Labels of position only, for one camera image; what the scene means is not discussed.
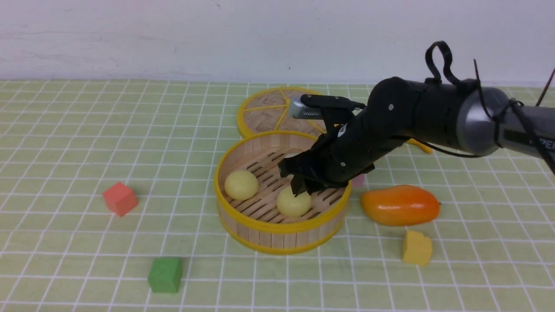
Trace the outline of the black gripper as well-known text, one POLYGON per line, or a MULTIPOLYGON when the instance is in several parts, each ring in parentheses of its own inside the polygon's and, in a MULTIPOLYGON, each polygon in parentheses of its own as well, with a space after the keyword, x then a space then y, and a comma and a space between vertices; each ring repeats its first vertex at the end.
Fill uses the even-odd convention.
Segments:
POLYGON ((283 158, 280 176, 292 176, 295 197, 347 186, 355 176, 371 171, 390 152, 391 128, 369 114, 358 114, 322 135, 312 147, 283 158))

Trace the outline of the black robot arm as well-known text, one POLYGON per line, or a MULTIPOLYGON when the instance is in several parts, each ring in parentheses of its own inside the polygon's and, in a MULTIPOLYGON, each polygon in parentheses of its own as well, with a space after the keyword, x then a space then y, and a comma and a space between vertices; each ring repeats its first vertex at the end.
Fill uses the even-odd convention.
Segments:
POLYGON ((343 188, 410 139, 463 158, 504 148, 554 169, 554 108, 523 105, 473 79, 452 85, 392 77, 373 88, 367 104, 303 94, 293 98, 290 115, 326 126, 309 150, 278 165, 281 177, 292 176, 294 194, 343 188))

